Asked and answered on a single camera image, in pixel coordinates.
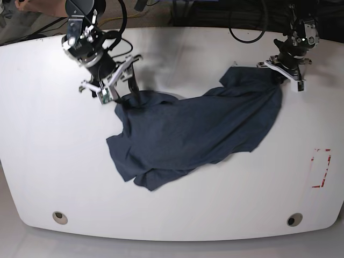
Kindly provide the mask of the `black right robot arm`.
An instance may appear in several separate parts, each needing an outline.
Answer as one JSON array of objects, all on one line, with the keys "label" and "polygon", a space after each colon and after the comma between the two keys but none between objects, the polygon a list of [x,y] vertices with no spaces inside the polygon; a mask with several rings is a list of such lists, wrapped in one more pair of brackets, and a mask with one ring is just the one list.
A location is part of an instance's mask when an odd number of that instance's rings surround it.
[{"label": "black right robot arm", "polygon": [[101,104],[122,103],[116,90],[118,81],[126,81],[131,95],[139,100],[139,88],[133,64],[141,55],[125,54],[125,60],[116,61],[109,53],[123,41],[127,24],[127,11],[123,1],[119,2],[122,11],[122,24],[118,30],[103,31],[98,26],[98,18],[105,12],[105,1],[66,1],[68,15],[67,33],[62,38],[64,52],[91,75],[84,80],[79,91],[89,89]]}]

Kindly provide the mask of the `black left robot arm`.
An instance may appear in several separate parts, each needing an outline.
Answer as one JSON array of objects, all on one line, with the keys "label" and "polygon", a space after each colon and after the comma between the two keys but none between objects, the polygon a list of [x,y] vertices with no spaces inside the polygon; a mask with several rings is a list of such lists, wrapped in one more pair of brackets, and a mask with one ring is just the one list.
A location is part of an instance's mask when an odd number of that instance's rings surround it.
[{"label": "black left robot arm", "polygon": [[291,75],[298,84],[298,90],[304,89],[303,76],[299,65],[304,61],[307,52],[319,43],[317,30],[318,1],[291,1],[289,5],[291,20],[287,39],[277,39],[274,44],[279,49],[278,64]]}]

